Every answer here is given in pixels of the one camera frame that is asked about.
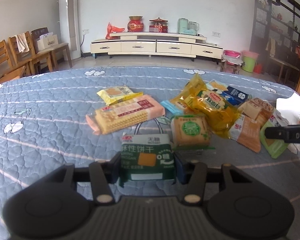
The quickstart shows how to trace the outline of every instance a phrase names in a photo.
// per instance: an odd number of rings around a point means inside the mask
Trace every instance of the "blue bedspread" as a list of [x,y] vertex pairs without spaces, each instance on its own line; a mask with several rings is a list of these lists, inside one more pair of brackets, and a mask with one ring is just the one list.
[[[99,90],[127,85],[134,91],[150,94],[158,102],[176,96],[199,73],[203,80],[216,79],[273,104],[288,98],[293,90],[276,83],[240,75],[166,67],[110,67],[77,69],[21,78],[0,85],[0,240],[9,237],[2,220],[2,208],[8,198],[62,164],[88,166],[98,159],[111,159],[120,150],[120,136],[127,133],[170,133],[164,118],[158,118],[109,135],[96,136],[85,115],[105,103]],[[289,232],[300,239],[300,153],[286,150],[277,160],[265,148],[259,154],[233,140],[213,136],[211,145],[198,158],[209,167],[232,163],[261,182],[285,195],[294,205],[296,217]],[[171,182],[129,182],[124,188],[111,185],[120,195],[180,195],[184,186]],[[207,197],[216,192],[208,187]],[[91,197],[86,183],[78,186]]]

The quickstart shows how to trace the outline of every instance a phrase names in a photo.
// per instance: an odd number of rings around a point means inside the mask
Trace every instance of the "wall socket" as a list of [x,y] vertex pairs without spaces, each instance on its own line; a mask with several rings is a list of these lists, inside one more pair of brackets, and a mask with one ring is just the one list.
[[90,33],[90,30],[88,29],[88,30],[82,30],[82,35],[86,35],[86,34],[88,34],[88,33]]
[[213,36],[213,37],[218,37],[218,38],[220,38],[220,37],[221,37],[221,34],[220,34],[220,33],[212,32],[212,36]]

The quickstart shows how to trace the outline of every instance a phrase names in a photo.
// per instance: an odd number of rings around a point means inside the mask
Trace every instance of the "small stool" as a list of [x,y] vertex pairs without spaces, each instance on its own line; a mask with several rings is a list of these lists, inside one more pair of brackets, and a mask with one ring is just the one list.
[[227,55],[222,55],[221,57],[221,68],[220,72],[228,72],[227,69],[230,69],[232,74],[238,74],[240,66],[242,66],[243,61],[236,57],[231,57]]

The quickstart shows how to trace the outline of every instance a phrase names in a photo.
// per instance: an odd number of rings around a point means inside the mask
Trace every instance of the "towel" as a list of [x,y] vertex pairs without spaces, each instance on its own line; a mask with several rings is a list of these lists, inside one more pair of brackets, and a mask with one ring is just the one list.
[[18,45],[19,52],[20,53],[28,52],[29,51],[29,46],[28,46],[28,43],[27,43],[26,34],[25,33],[18,34],[15,37],[17,39],[17,45]]
[[275,55],[275,39],[271,38],[271,39],[268,41],[266,50],[269,50],[269,45],[271,46],[271,49],[270,49],[270,57],[274,57],[274,55]]

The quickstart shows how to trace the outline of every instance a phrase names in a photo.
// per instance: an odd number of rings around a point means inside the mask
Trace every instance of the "white floor-standing air conditioner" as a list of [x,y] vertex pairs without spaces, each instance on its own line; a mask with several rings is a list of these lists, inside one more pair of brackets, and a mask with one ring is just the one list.
[[81,57],[77,0],[59,0],[60,30],[62,42],[69,43],[71,59]]

